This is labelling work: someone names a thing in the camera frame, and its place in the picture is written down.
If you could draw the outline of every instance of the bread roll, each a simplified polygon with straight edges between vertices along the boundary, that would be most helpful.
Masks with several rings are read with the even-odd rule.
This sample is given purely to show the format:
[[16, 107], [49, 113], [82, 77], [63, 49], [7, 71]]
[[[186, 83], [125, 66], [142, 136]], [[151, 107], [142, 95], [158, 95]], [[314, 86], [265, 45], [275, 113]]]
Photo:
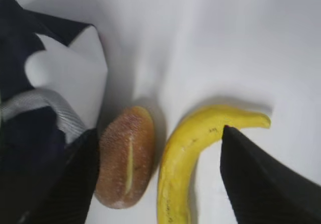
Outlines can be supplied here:
[[97, 199], [115, 209], [135, 205], [148, 186], [154, 162], [154, 124], [148, 111], [139, 106], [126, 109], [104, 131], [99, 148]]

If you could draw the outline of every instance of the white backdrop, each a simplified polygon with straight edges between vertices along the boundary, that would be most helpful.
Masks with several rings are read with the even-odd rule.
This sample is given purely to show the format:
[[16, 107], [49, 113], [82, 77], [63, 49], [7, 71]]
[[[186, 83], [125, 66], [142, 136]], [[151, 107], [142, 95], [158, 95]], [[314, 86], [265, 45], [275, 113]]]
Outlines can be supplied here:
[[[109, 68], [102, 126], [126, 106], [146, 105], [161, 153], [178, 121], [200, 104], [258, 109], [271, 116], [271, 129], [242, 132], [321, 184], [321, 0], [18, 1], [97, 27]], [[219, 158], [216, 143], [197, 165], [192, 200], [199, 224], [236, 223]], [[128, 210], [93, 199], [87, 224], [156, 223], [156, 183], [157, 172]]]

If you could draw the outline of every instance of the yellow banana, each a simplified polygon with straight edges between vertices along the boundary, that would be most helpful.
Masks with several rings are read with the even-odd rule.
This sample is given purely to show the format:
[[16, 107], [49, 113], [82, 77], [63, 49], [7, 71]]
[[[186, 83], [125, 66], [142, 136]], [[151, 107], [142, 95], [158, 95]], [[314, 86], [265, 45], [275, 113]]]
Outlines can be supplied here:
[[221, 139], [224, 125], [270, 127], [268, 116], [227, 105], [203, 107], [185, 118], [166, 145], [158, 179], [158, 224], [190, 224], [188, 192], [199, 154]]

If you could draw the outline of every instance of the black object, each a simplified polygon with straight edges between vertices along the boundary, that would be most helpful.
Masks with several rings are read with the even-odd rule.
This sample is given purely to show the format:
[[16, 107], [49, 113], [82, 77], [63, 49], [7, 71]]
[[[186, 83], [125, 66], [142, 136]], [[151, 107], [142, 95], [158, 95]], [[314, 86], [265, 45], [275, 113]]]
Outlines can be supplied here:
[[[36, 52], [47, 51], [37, 34], [68, 47], [89, 26], [0, 0], [0, 108], [34, 90], [25, 64]], [[75, 121], [59, 127], [55, 108], [49, 102], [39, 106], [37, 99], [17, 103], [25, 110], [10, 118], [1, 114], [0, 223], [84, 224], [98, 178], [96, 130], [78, 134], [77, 117], [65, 106], [58, 106], [60, 120]], [[68, 133], [78, 135], [67, 143]]]
[[26, 224], [85, 223], [99, 174], [99, 147], [95, 131], [87, 131], [77, 141], [84, 143]]
[[239, 224], [321, 223], [321, 187], [235, 128], [224, 128], [221, 174]]

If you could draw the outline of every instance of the brown bread roll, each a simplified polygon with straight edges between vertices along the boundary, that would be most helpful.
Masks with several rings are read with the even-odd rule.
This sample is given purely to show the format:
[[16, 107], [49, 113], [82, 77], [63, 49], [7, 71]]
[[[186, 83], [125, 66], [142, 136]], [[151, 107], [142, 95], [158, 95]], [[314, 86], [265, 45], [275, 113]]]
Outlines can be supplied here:
[[144, 194], [155, 154], [155, 131], [148, 111], [135, 106], [104, 131], [100, 142], [100, 170], [95, 195], [115, 209], [135, 205]]

